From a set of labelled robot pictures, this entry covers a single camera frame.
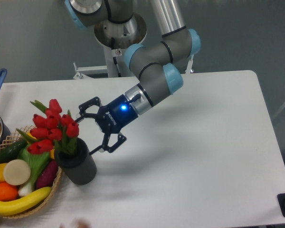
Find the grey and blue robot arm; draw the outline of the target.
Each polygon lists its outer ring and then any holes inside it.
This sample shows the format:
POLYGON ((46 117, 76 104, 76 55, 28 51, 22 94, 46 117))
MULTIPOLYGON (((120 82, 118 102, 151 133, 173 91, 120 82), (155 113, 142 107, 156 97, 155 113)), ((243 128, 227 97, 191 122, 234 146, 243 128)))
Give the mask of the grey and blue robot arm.
POLYGON ((108 76, 135 76, 139 81, 107 105, 95 97, 79 106, 80 118, 93 118, 104 133, 96 151, 114 152, 126 141, 123 127, 183 86, 175 63, 199 52, 200 38, 186 27, 175 0, 151 1, 162 37, 152 47, 142 44, 146 23, 130 0, 67 0, 65 6, 79 28, 94 27, 108 76))

